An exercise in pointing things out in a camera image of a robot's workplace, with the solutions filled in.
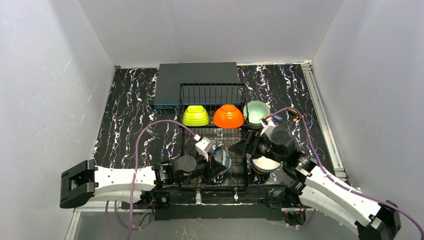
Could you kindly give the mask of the blue patterned bowl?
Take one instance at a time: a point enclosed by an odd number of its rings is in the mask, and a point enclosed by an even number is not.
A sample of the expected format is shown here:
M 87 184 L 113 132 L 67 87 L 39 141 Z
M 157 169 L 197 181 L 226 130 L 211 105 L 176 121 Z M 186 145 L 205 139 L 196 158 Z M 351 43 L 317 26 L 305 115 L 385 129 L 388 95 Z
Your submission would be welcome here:
M 230 169 L 232 160 L 230 158 L 229 151 L 223 145 L 216 147 L 212 156 L 214 163 L 216 164 L 214 167 L 215 175 L 223 175 Z

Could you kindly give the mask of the orange white bowl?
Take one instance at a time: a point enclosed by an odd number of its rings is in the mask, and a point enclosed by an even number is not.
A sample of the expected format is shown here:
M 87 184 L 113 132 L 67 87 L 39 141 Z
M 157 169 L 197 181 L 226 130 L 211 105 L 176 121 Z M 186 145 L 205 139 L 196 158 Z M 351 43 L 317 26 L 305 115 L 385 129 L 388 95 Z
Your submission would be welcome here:
M 212 121 L 219 128 L 234 129 L 244 124 L 244 116 L 235 105 L 224 104 L 215 111 Z

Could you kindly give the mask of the green white bowl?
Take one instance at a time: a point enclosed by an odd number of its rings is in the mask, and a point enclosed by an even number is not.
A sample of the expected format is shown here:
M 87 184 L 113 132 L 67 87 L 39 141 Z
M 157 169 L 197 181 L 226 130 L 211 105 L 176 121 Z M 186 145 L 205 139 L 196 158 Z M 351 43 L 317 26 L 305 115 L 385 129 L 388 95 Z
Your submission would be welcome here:
M 202 105 L 189 105 L 183 113 L 182 123 L 185 126 L 201 127 L 209 122 L 209 114 Z

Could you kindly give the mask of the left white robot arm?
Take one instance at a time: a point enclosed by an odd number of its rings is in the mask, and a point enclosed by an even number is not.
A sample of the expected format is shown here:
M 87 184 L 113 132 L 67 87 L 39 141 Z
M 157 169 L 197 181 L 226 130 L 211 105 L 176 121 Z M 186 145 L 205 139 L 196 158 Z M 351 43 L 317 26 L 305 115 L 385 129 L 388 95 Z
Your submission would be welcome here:
M 164 197 L 160 189 L 184 188 L 198 178 L 212 180 L 231 165 L 229 154 L 221 147 L 207 157 L 186 154 L 137 170 L 105 168 L 84 160 L 61 174 L 59 206 L 73 209 L 93 201 L 151 202 Z

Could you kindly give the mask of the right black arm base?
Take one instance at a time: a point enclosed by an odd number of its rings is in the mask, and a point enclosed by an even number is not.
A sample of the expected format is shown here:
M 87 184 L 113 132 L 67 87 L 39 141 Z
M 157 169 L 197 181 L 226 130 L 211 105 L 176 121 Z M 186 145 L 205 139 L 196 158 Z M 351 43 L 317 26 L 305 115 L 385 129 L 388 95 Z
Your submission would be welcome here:
M 315 219 L 317 210 L 313 209 L 311 217 L 307 217 L 309 206 L 300 200 L 305 187 L 306 185 L 299 180 L 293 180 L 282 190 L 269 190 L 265 197 L 259 198 L 256 202 L 270 209 L 280 209 L 287 227 L 295 229 L 306 227 Z

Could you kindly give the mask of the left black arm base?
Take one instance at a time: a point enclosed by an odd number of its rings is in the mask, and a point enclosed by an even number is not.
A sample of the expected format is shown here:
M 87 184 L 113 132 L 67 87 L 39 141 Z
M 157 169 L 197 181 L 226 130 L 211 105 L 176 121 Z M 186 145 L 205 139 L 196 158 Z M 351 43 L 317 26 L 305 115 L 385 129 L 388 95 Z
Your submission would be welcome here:
M 135 194 L 136 198 L 133 204 L 123 201 L 120 205 L 122 210 L 133 209 L 133 215 L 144 214 L 149 217 L 149 222 L 152 222 L 164 210 L 171 207 L 171 194 L 165 190 L 142 191 L 140 194 Z

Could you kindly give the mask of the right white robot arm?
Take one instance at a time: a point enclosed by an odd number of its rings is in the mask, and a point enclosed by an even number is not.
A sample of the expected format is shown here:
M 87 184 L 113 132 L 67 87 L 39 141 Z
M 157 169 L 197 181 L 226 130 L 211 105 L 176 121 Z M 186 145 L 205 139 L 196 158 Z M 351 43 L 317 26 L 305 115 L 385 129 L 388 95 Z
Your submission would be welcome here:
M 287 199 L 333 218 L 360 240 L 393 240 L 401 229 L 397 211 L 360 196 L 354 188 L 321 170 L 317 160 L 299 150 L 283 130 L 274 130 L 270 136 L 250 130 L 229 150 L 240 157 L 249 154 L 281 164 L 293 179 L 285 189 Z

